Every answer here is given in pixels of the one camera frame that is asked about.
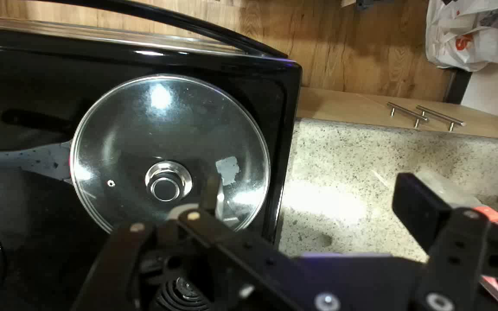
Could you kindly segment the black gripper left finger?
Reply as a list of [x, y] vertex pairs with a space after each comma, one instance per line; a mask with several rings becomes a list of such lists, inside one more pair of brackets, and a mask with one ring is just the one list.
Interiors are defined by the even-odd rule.
[[199, 207], [215, 216], [222, 202], [220, 195], [222, 195], [222, 176], [218, 173], [211, 173], [206, 183], [203, 185]]

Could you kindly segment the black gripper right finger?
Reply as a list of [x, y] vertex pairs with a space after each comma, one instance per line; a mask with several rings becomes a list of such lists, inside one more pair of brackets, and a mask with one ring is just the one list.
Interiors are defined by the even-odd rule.
[[452, 207], [413, 173], [396, 176], [391, 209], [422, 251], [434, 245], [452, 214]]

